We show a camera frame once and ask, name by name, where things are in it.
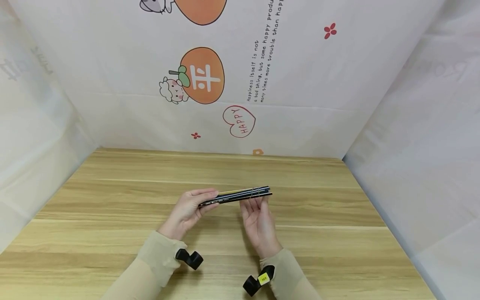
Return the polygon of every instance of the tabletop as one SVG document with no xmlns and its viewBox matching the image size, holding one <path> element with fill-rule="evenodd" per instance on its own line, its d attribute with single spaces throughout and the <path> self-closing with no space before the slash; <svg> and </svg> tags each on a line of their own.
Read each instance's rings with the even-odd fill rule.
<svg viewBox="0 0 480 300">
<path fill-rule="evenodd" d="M 324 300 L 435 299 L 341 160 L 126 149 L 92 153 L 0 255 L 0 299 L 99 299 L 182 192 L 264 185 L 280 242 Z M 159 299 L 250 298 L 259 259 L 237 202 L 184 241 L 204 262 L 182 264 Z"/>
</svg>

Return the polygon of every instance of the orange circle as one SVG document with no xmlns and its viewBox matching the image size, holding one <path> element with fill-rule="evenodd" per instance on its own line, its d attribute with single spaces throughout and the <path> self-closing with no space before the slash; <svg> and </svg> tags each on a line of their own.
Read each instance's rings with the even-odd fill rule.
<svg viewBox="0 0 480 300">
<path fill-rule="evenodd" d="M 180 65 L 187 68 L 190 86 L 183 89 L 190 98 L 202 104 L 214 103 L 220 98 L 225 86 L 225 74 L 215 51 L 205 47 L 194 48 L 183 56 Z"/>
<path fill-rule="evenodd" d="M 175 0 L 175 3 L 190 21 L 208 25 L 220 17 L 227 0 Z"/>
</svg>

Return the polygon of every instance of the hand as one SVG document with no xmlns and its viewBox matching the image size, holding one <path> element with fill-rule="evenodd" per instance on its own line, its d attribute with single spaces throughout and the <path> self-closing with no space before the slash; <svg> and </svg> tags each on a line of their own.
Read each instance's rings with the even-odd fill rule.
<svg viewBox="0 0 480 300">
<path fill-rule="evenodd" d="M 198 220 L 207 212 L 216 208 L 219 203 L 203 206 L 198 205 L 211 200 L 218 195 L 215 189 L 194 190 L 183 193 L 175 204 L 170 216 L 157 230 L 169 239 L 181 240 L 185 233 L 190 230 Z"/>
<path fill-rule="evenodd" d="M 243 225 L 260 259 L 272 257 L 282 250 L 275 232 L 275 221 L 268 209 L 268 196 L 240 201 Z"/>
</svg>

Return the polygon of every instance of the white backdrop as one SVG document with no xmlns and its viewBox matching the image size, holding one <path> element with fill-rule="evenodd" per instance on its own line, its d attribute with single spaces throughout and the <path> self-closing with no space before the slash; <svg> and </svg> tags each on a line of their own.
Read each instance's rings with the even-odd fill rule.
<svg viewBox="0 0 480 300">
<path fill-rule="evenodd" d="M 167 2 L 11 0 L 102 146 L 342 158 L 443 0 Z"/>
<path fill-rule="evenodd" d="M 438 299 L 480 299 L 480 1 L 447 3 L 345 161 Z"/>
<path fill-rule="evenodd" d="M 6 0 L 0 91 L 1 253 L 96 145 Z"/>
</svg>

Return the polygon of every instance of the bundle of pencils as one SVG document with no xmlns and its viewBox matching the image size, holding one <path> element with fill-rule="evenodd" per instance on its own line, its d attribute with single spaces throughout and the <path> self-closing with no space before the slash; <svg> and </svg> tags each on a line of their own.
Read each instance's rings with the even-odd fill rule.
<svg viewBox="0 0 480 300">
<path fill-rule="evenodd" d="M 252 189 L 244 189 L 244 190 L 237 190 L 237 191 L 228 191 L 228 192 L 220 192 L 218 196 L 213 198 L 212 200 L 208 200 L 205 202 L 200 203 L 198 207 L 202 207 L 209 204 L 214 203 L 227 203 L 233 201 L 240 201 L 250 198 L 257 198 L 263 196 L 269 196 L 272 192 L 270 191 L 269 186 L 263 186 L 259 188 L 252 188 Z"/>
</svg>

